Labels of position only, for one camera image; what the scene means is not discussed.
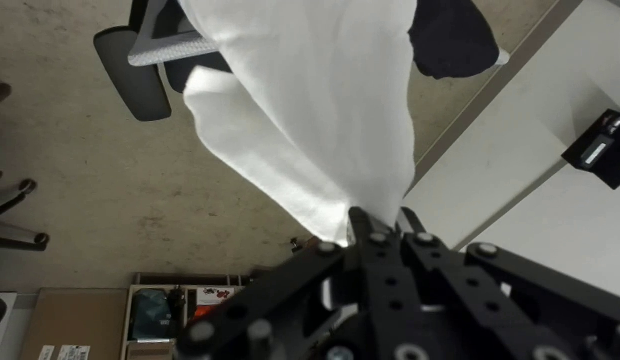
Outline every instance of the white cloth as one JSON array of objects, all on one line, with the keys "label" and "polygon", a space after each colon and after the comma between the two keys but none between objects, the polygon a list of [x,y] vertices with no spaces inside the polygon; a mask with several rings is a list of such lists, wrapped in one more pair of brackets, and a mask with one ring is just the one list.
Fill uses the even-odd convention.
[{"label": "white cloth", "polygon": [[196,68],[200,139],[322,240],[348,208],[395,224],[415,176],[417,0],[180,0],[234,73]]}]

